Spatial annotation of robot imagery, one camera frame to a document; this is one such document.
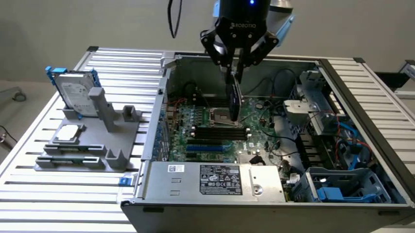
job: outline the circuit board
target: circuit board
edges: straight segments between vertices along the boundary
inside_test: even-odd
[[[169,112],[169,161],[248,163],[256,155],[268,158],[268,150],[276,139],[265,133],[276,134],[273,125],[269,125],[265,104],[262,100],[245,100],[236,122],[229,121],[228,108],[198,107],[185,103],[176,106]],[[194,139],[194,127],[244,129],[248,137],[246,140],[221,140],[221,151],[190,151],[188,141]]]

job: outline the floor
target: floor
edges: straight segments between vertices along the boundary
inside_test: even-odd
[[[0,91],[14,86],[22,89],[26,100],[14,102],[12,97],[0,100],[0,125],[6,128],[12,136],[18,140],[54,94],[54,87],[48,82],[0,81]],[[0,148],[0,163],[6,155],[8,151]]]

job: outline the blue plastic latch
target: blue plastic latch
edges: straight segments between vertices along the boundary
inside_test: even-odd
[[[350,165],[349,165],[349,167],[348,167],[348,170],[349,170],[349,171],[354,169],[356,164],[357,164],[357,159],[358,159],[358,155],[354,154],[353,157],[352,157]]]
[[[117,186],[120,186],[120,187],[132,186],[132,178],[126,178],[126,177],[118,178]]]
[[[45,67],[46,77],[49,78],[52,85],[56,86],[56,82],[54,82],[53,74],[52,74],[50,70],[52,70],[50,66]]]
[[[98,81],[98,76],[96,70],[90,70],[92,78],[93,78],[93,85],[94,87],[101,87],[101,83]]]
[[[66,68],[54,68],[54,69],[52,70],[53,73],[60,73],[60,74],[66,73],[66,71],[68,71]]]
[[[321,202],[372,203],[376,199],[376,194],[366,194],[362,197],[342,197],[341,191],[336,187],[317,189],[317,195]]]

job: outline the slotted aluminum surface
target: slotted aluminum surface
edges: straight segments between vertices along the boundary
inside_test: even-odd
[[[70,173],[36,172],[32,169],[42,146],[64,118],[60,111],[64,103],[54,94],[0,165],[0,232],[136,232],[117,204],[122,198],[132,197],[133,188],[117,187],[117,181],[124,175],[134,174],[140,167],[152,104],[161,80],[160,58],[161,53],[152,51],[100,48],[94,53],[86,52],[76,68],[82,70],[94,68],[98,71],[108,101],[113,102],[116,109],[121,109],[125,104],[133,104],[142,111],[142,122],[138,126],[128,171]],[[350,69],[358,70],[352,59],[332,59],[334,64],[353,66]],[[358,89],[358,83],[346,82],[349,88],[353,84]],[[390,104],[382,106],[376,103],[374,106],[370,104],[366,106],[370,106],[373,116],[398,114]],[[411,232],[411,229],[382,228],[376,231],[376,233],[390,232],[405,233]]]
[[[365,64],[328,60],[368,117],[415,175],[415,116]]]

